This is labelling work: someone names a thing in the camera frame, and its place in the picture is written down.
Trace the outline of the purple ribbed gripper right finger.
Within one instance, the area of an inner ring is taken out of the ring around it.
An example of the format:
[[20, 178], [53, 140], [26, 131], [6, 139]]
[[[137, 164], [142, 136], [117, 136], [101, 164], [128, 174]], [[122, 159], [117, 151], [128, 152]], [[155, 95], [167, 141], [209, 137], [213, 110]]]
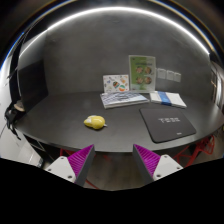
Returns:
[[145, 184], [150, 184], [182, 169], [182, 166], [169, 155], [160, 156], [137, 144], [133, 145], [133, 157]]

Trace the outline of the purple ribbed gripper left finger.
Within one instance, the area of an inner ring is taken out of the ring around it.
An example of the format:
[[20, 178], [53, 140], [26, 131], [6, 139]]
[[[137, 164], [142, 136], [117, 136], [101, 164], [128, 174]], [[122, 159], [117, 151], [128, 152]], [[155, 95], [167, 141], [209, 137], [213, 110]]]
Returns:
[[78, 186], [83, 186], [94, 156], [95, 149], [93, 145], [89, 145], [77, 152], [61, 149], [60, 156], [46, 168], [46, 171]]

